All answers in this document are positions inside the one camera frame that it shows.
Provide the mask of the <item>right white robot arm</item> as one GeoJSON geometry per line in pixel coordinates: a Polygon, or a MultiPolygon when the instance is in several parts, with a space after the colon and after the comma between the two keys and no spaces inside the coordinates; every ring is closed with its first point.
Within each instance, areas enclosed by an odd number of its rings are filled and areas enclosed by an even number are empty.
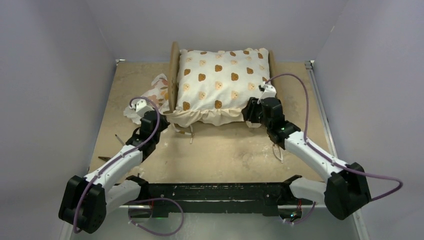
{"type": "Polygon", "coordinates": [[[251,97],[241,112],[247,123],[264,126],[273,144],[297,156],[322,178],[321,182],[304,177],[293,180],[280,191],[284,202],[307,199],[325,204],[334,217],[344,220],[372,200],[363,167],[348,164],[308,140],[305,132],[285,119],[279,99],[251,97]]]}

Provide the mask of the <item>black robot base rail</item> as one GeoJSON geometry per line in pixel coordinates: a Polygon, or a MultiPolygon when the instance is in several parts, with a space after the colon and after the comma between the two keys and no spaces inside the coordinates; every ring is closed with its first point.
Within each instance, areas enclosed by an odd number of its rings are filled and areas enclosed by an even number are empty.
{"type": "Polygon", "coordinates": [[[280,215],[280,206],[297,205],[285,182],[143,183],[136,200],[147,200],[154,218],[170,213],[280,215]]]}

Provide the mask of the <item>floral print small pillow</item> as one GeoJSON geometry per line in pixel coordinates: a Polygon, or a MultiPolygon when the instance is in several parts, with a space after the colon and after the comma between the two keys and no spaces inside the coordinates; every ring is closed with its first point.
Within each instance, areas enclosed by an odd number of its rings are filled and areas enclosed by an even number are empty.
{"type": "MultiPolygon", "coordinates": [[[[150,89],[141,96],[151,100],[161,114],[169,111],[168,79],[166,75],[162,73],[156,76],[151,82],[150,89]]],[[[129,106],[125,108],[123,115],[136,125],[141,123],[141,118],[129,106]]]]}

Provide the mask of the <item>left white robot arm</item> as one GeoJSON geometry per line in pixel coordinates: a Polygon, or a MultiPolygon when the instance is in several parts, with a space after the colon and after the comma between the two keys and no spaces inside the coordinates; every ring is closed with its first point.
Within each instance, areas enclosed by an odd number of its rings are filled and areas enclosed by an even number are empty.
{"type": "Polygon", "coordinates": [[[115,156],[93,172],[85,176],[74,175],[68,180],[58,211],[59,219],[73,225],[77,232],[92,234],[119,204],[146,203],[149,199],[147,188],[137,181],[128,180],[120,185],[117,182],[147,159],[168,126],[164,115],[155,110],[147,111],[140,127],[115,156]]]}

